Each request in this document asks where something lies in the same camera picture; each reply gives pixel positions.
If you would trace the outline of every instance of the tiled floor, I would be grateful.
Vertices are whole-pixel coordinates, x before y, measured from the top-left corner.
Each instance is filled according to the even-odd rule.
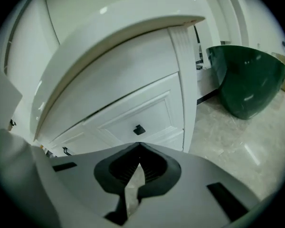
[[[190,153],[217,164],[264,199],[285,174],[285,92],[249,120],[229,114],[216,96],[199,104]]]

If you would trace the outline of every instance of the black slot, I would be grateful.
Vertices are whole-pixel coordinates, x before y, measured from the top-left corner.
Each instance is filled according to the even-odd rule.
[[[221,183],[213,183],[208,185],[207,188],[222,207],[231,222],[237,220],[248,212],[248,210]]]
[[[63,171],[66,169],[70,169],[72,167],[77,166],[74,162],[69,162],[69,163],[65,163],[65,164],[61,164],[61,165],[55,165],[53,166],[54,171]]]

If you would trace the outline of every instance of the curved countertop edge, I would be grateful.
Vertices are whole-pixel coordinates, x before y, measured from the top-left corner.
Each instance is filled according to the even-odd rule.
[[[194,0],[121,0],[93,13],[60,45],[47,65],[35,90],[30,134],[34,139],[38,137],[44,119],[61,92],[106,51],[152,30],[202,20],[202,9]]]

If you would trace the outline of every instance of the cabinet door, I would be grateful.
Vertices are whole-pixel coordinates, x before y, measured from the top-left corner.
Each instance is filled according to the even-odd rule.
[[[135,133],[139,125],[143,131]],[[184,127],[178,73],[113,103],[85,120],[83,126],[112,147],[159,137],[167,140],[171,133],[182,131]]]
[[[67,147],[70,154],[89,153],[110,148],[110,146],[101,139],[97,138],[92,133],[87,132],[82,126],[82,123],[67,130],[51,144],[54,151],[59,149],[60,151],[58,152],[60,153],[63,147]]]

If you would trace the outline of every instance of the green container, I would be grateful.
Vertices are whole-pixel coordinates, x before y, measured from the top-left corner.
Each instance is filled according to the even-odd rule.
[[[224,45],[208,48],[207,54],[222,104],[240,119],[262,111],[285,78],[285,65],[256,49]]]

